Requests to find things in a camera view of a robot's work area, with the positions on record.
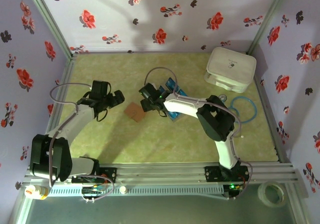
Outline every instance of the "white tape roll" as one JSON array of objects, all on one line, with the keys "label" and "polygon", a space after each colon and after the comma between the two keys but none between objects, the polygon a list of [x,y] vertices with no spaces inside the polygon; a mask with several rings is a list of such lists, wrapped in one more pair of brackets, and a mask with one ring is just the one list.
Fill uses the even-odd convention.
[{"label": "white tape roll", "polygon": [[[276,201],[270,200],[270,196],[268,198],[266,194],[267,189],[270,189],[271,191],[274,191],[276,193],[278,197]],[[270,208],[283,207],[286,204],[287,200],[285,188],[275,181],[268,181],[261,184],[258,188],[258,197],[263,202],[263,204]]]}]

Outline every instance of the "blue rubber band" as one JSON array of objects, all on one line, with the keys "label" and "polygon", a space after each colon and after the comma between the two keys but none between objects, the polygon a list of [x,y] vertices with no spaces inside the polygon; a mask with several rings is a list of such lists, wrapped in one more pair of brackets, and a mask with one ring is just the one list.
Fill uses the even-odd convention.
[{"label": "blue rubber band", "polygon": [[251,122],[253,119],[256,118],[256,116],[257,116],[257,114],[258,114],[258,110],[257,110],[257,107],[256,107],[255,103],[254,103],[251,99],[249,99],[248,97],[245,97],[245,96],[237,96],[237,97],[233,98],[232,101],[231,101],[231,104],[230,104],[229,109],[234,110],[238,116],[240,116],[239,111],[234,107],[234,102],[235,102],[236,100],[238,100],[238,99],[244,99],[244,100],[250,102],[251,105],[253,106],[253,108],[254,108],[254,115],[253,115],[250,119],[248,119],[248,120],[241,121],[242,124]]}]

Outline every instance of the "green floor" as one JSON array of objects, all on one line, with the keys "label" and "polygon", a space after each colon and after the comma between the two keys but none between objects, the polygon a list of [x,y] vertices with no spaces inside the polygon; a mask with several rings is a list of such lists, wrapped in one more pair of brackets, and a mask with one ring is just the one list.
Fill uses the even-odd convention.
[{"label": "green floor", "polygon": [[[158,112],[148,112],[137,123],[124,114],[131,103],[140,104],[138,90],[143,86],[147,72],[158,66],[170,68],[178,78],[179,86],[188,96],[208,98],[210,95],[227,95],[226,106],[236,96],[254,101],[258,115],[242,126],[243,138],[235,139],[238,156],[246,161],[277,161],[273,140],[263,107],[252,83],[246,92],[238,94],[209,84],[204,80],[209,53],[120,53],[81,54],[70,82],[92,84],[93,80],[110,82],[112,92],[121,90],[125,102],[109,110],[102,122],[90,122],[71,145],[72,157],[88,155],[100,163],[165,163],[165,162],[218,162],[215,143],[207,137],[199,121],[183,116],[176,122],[162,118]],[[156,70],[149,82],[163,84],[170,73]],[[79,100],[88,89],[70,86],[67,101]],[[244,100],[236,103],[242,120],[250,118],[254,110]],[[72,110],[66,105],[63,120]]]}]

